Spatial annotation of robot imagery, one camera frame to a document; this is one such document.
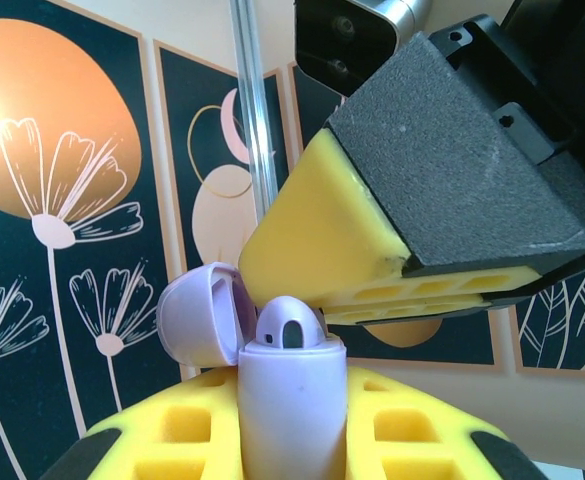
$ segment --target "wall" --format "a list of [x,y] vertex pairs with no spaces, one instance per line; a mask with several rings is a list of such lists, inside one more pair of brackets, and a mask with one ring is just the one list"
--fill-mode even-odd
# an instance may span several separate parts
[[[150,55],[148,67],[155,71],[152,39],[203,57],[235,70],[233,35],[227,0],[75,0],[76,5],[141,32]],[[285,67],[294,60],[292,0],[260,0],[259,20],[266,70]],[[478,13],[502,18],[510,0],[435,0],[428,30],[454,23]],[[159,112],[156,76],[151,84],[157,130],[163,128]],[[291,115],[291,104],[286,109]],[[294,155],[298,155],[295,140]],[[167,159],[165,145],[158,154]],[[159,173],[165,192],[169,191],[167,161]],[[170,202],[165,201],[165,208]],[[174,225],[170,230],[172,257],[179,258]],[[174,271],[183,265],[175,260]],[[459,373],[436,369],[389,366],[386,362],[358,362],[404,383],[427,391],[503,428],[534,459],[585,468],[585,379],[528,376],[515,372],[512,331],[507,318],[499,322],[505,373]]]

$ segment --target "white flower illustration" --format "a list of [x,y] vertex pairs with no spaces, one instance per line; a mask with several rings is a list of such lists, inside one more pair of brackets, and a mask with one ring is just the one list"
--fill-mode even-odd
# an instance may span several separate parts
[[[44,316],[29,319],[32,300],[21,293],[20,286],[20,283],[14,282],[7,291],[0,287],[0,358],[38,342],[50,331]],[[0,437],[17,477],[25,480],[25,474],[5,434],[1,419]]]
[[57,337],[79,437],[86,427],[65,340],[54,251],[132,235],[143,228],[138,202],[115,205],[128,184],[114,157],[116,146],[112,140],[97,146],[67,131],[59,138],[48,168],[34,118],[0,121],[0,147],[14,188],[36,238],[47,247]]
[[144,265],[108,271],[100,293],[91,269],[70,279],[74,304],[94,337],[96,347],[108,362],[112,391],[118,410],[121,410],[112,357],[156,332],[156,305],[154,288],[143,277]]

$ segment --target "yellow foam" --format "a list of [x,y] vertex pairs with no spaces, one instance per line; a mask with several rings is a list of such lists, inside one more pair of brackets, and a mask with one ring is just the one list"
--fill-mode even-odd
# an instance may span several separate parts
[[[242,480],[236,386],[236,369],[216,369],[97,424],[89,435],[122,434],[90,480]],[[348,369],[348,480],[498,480],[473,431],[505,438],[423,392]]]
[[322,130],[243,248],[239,270],[257,306],[281,295],[312,305],[400,274],[409,256],[336,139]]

